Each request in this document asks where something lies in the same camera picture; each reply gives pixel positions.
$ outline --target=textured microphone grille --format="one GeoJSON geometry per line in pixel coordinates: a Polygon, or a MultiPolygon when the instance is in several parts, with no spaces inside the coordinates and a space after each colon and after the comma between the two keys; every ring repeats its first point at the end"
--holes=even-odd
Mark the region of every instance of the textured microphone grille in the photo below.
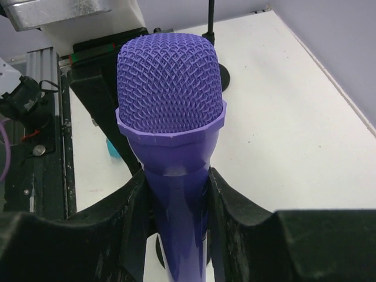
{"type": "Polygon", "coordinates": [[[132,39],[117,58],[119,117],[133,129],[177,133],[222,112],[219,65],[201,36],[157,33],[132,39]]]}

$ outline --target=teal object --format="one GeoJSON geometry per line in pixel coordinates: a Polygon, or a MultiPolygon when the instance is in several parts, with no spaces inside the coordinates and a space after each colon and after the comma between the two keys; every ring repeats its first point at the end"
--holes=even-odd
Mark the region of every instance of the teal object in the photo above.
{"type": "Polygon", "coordinates": [[[116,158],[116,159],[120,159],[120,155],[118,153],[118,151],[115,149],[115,147],[112,145],[112,143],[110,142],[110,140],[106,140],[106,143],[107,143],[107,148],[108,148],[108,152],[110,153],[110,156],[116,158]]]}

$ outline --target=screw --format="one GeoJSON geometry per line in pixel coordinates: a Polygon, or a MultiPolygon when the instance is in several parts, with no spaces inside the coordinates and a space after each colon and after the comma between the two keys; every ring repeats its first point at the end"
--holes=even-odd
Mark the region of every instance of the screw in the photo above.
{"type": "Polygon", "coordinates": [[[33,149],[33,155],[36,157],[42,156],[46,152],[44,145],[36,145],[33,149]]]}

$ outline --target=cable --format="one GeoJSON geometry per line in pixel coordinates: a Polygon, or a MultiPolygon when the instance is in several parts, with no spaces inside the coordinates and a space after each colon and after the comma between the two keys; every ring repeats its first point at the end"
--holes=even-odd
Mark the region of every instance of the cable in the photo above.
{"type": "Polygon", "coordinates": [[[9,142],[8,134],[6,134],[6,131],[4,128],[4,123],[7,121],[9,121],[9,119],[4,119],[0,122],[0,131],[4,139],[5,153],[6,153],[5,167],[1,173],[0,182],[3,182],[5,180],[5,177],[9,171],[9,167],[11,166],[11,143],[9,142]]]}

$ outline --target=black pole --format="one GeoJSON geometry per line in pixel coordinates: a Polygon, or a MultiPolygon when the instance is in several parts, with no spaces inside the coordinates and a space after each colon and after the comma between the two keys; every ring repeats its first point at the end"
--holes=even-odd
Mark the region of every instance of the black pole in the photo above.
{"type": "MultiPolygon", "coordinates": [[[[202,36],[210,41],[210,43],[214,46],[215,37],[214,37],[214,0],[209,0],[209,13],[207,19],[207,32],[204,33],[202,36]]],[[[229,87],[230,84],[230,73],[226,69],[225,66],[219,64],[219,71],[221,74],[221,85],[222,85],[222,92],[229,87]]]]}

